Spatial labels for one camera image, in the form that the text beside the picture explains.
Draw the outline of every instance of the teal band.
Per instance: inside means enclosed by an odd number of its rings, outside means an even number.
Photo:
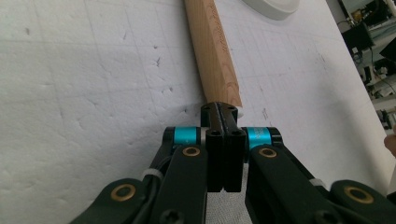
[[[176,127],[174,136],[174,145],[196,145],[197,128],[196,127]]]
[[[267,144],[272,145],[270,131],[267,128],[247,128],[249,150],[256,146]]]

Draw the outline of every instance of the white lid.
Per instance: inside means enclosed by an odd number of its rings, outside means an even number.
[[[244,0],[246,4],[270,19],[285,20],[295,12],[300,0]]]

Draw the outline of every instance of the person's hand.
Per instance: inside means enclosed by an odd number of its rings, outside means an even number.
[[[393,134],[388,135],[384,139],[385,147],[389,149],[394,157],[396,157],[396,125],[393,126]]]

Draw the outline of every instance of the wooden block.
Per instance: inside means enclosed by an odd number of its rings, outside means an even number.
[[[208,103],[242,106],[230,51],[213,0],[185,0],[192,44]]]

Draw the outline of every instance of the white table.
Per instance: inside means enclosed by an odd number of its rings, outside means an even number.
[[[394,158],[326,2],[301,0],[285,21],[217,4],[239,125],[277,127],[328,187],[386,193]],[[0,223],[68,222],[106,184],[139,178],[166,126],[199,124],[181,0],[3,0],[0,27]]]

